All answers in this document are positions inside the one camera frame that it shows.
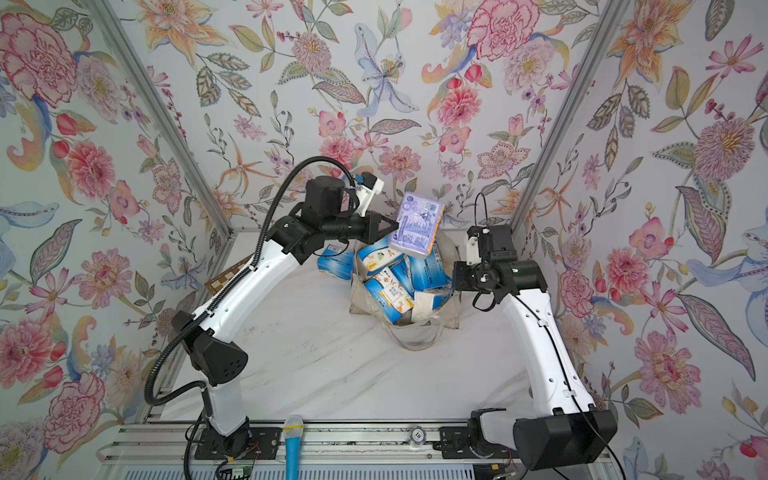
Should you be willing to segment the purple tissue pack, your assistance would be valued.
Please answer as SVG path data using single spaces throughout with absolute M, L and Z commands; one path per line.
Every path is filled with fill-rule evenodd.
M 444 204 L 407 193 L 398 211 L 398 228 L 389 236 L 389 246 L 414 258 L 426 259 L 432 252 Z

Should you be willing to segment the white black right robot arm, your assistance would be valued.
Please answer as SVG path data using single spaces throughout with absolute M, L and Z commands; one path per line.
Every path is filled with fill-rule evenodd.
M 508 227 L 468 229 L 466 258 L 454 264 L 453 288 L 491 296 L 490 306 L 511 323 L 532 391 L 529 418 L 506 409 L 474 411 L 468 427 L 475 448 L 510 449 L 528 470 L 595 462 L 608 450 L 617 421 L 596 407 L 578 376 L 557 329 L 542 270 L 518 258 Z

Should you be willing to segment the beige canvas tote bag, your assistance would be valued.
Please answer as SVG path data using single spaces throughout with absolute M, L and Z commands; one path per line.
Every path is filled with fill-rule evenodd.
M 446 330 L 460 327 L 461 295 L 451 287 L 458 247 L 438 232 L 432 253 L 413 258 L 389 248 L 386 240 L 357 244 L 351 277 L 352 314 L 377 319 L 401 348 L 422 351 Z

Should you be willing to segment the blue white tissue pack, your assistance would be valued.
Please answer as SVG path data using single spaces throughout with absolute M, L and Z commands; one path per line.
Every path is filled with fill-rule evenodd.
M 375 275 L 385 267 L 400 261 L 404 253 L 390 246 L 390 238 L 384 237 L 370 245 L 363 245 L 356 252 L 360 272 L 365 276 Z

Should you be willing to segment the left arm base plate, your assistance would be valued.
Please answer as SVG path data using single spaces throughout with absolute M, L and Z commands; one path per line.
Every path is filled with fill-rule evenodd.
M 274 460 L 281 445 L 278 427 L 241 428 L 229 436 L 206 427 L 194 450 L 195 460 Z

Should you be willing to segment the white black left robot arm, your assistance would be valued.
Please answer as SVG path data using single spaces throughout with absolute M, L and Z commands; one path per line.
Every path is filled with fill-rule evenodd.
M 204 377 L 205 418 L 220 436 L 240 433 L 248 423 L 240 385 L 248 355 L 236 345 L 237 333 L 268 294 L 327 243 L 373 244 L 393 233 L 397 222 L 369 209 L 384 186 L 371 173 L 353 186 L 332 176 L 310 180 L 304 201 L 266 230 L 250 261 L 206 304 L 177 318 L 190 331 L 185 351 Z

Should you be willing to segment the blue tissue pack front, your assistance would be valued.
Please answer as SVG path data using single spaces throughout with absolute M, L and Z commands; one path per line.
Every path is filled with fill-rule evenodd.
M 437 247 L 426 258 L 410 257 L 411 280 L 415 290 L 439 289 L 448 284 L 448 275 Z

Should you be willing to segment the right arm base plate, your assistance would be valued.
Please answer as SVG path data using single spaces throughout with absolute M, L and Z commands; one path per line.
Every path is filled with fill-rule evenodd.
M 439 438 L 432 444 L 444 460 L 478 459 L 475 449 L 476 435 L 469 426 L 443 426 L 438 429 Z

